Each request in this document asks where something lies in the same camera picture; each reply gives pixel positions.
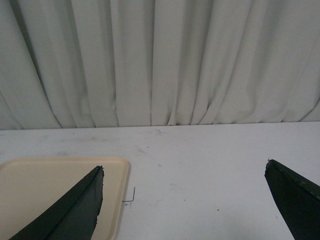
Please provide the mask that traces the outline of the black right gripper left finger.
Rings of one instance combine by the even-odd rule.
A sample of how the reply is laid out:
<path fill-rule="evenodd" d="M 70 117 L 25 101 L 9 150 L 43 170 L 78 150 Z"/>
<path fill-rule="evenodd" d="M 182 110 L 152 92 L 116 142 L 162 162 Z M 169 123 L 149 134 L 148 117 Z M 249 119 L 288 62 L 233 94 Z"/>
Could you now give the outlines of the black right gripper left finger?
<path fill-rule="evenodd" d="M 96 166 L 12 240 L 90 240 L 103 203 L 104 169 Z"/>

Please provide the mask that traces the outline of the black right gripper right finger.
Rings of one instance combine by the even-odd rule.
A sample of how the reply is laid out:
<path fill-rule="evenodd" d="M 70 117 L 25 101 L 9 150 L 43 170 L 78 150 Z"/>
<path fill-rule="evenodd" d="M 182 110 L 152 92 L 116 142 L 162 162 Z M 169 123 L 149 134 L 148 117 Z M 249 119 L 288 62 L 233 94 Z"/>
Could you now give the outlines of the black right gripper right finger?
<path fill-rule="evenodd" d="M 264 173 L 273 200 L 295 240 L 320 238 L 320 186 L 270 159 Z"/>

